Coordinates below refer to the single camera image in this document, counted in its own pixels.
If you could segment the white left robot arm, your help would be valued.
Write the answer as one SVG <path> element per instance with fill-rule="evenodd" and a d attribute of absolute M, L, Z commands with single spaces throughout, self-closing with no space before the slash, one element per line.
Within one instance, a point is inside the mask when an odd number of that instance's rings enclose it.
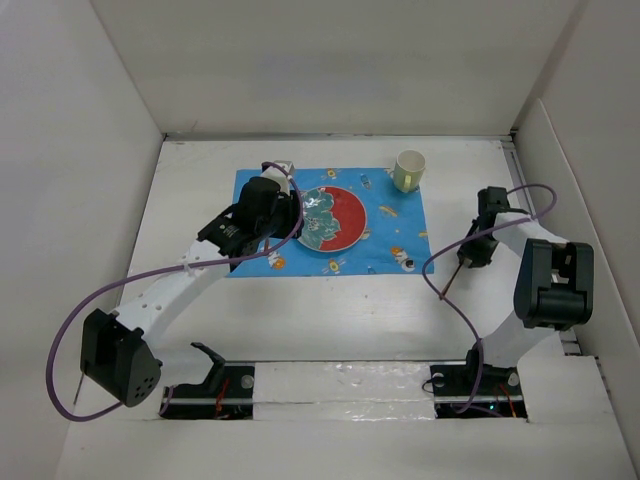
<path fill-rule="evenodd" d="M 159 383 L 153 354 L 168 326 L 209 286 L 256 258 L 267 238 L 296 238 L 301 201 L 290 175 L 268 166 L 241 189 L 238 201 L 203 227 L 180 266 L 162 272 L 138 297 L 83 324 L 82 372 L 126 407 L 142 403 Z"/>

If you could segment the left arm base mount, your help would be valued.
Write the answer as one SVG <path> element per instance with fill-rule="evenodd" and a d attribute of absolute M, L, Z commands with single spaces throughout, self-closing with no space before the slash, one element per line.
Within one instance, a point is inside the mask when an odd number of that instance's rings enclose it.
<path fill-rule="evenodd" d="M 201 342 L 191 346 L 209 358 L 211 367 L 200 383 L 165 387 L 159 416 L 166 420 L 251 420 L 256 364 L 227 362 Z"/>

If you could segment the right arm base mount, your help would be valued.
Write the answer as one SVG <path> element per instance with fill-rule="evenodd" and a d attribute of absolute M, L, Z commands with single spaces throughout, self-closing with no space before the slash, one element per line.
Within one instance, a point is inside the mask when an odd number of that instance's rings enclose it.
<path fill-rule="evenodd" d="M 422 390 L 433 396 L 437 419 L 528 417 L 516 368 L 485 366 L 478 376 L 461 363 L 433 364 Z"/>

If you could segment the red and teal plate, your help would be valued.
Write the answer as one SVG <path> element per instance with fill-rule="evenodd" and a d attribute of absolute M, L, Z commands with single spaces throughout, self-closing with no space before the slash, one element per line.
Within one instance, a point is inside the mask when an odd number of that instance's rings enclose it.
<path fill-rule="evenodd" d="M 362 237 L 367 226 L 363 202 L 350 190 L 320 186 L 302 195 L 304 227 L 300 244 L 315 252 L 346 250 Z"/>

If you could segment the blue patterned placemat cloth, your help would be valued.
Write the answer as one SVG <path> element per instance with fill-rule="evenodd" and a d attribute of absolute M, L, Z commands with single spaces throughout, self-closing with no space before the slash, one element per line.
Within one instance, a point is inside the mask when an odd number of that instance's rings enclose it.
<path fill-rule="evenodd" d="M 361 239 L 339 252 L 315 252 L 288 241 L 266 257 L 236 267 L 231 278 L 418 274 L 431 256 L 422 197 L 402 193 L 384 168 L 300 169 L 294 178 L 303 193 L 320 186 L 353 192 L 364 204 L 367 226 Z"/>

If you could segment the copper spoon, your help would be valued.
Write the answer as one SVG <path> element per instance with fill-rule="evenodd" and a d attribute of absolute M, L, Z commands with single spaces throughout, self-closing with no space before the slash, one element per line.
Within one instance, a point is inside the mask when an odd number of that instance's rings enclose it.
<path fill-rule="evenodd" d="M 451 277 L 449 278 L 449 280 L 447 281 L 447 283 L 444 285 L 444 287 L 441 289 L 440 294 L 439 294 L 439 300 L 444 300 L 446 298 L 446 295 L 450 289 L 450 287 L 452 286 L 453 282 L 455 281 L 458 273 L 460 272 L 461 268 L 463 267 L 463 263 L 460 262 L 456 269 L 454 270 L 454 272 L 452 273 Z"/>

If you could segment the light green mug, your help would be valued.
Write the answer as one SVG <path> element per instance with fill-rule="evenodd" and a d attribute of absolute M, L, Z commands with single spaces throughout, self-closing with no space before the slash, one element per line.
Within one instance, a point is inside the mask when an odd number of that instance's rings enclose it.
<path fill-rule="evenodd" d="M 416 150 L 404 150 L 395 160 L 393 183 L 402 193 L 410 193 L 419 188 L 426 168 L 425 156 Z"/>

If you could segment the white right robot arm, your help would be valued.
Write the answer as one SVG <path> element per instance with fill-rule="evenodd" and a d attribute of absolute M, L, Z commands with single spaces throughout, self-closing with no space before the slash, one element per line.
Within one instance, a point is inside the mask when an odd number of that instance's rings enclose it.
<path fill-rule="evenodd" d="M 501 244 L 520 258 L 513 311 L 467 353 L 462 381 L 476 394 L 553 333 L 587 323 L 593 311 L 593 247 L 551 233 L 513 208 L 505 188 L 487 187 L 478 192 L 478 216 L 457 251 L 459 264 L 486 267 Z"/>

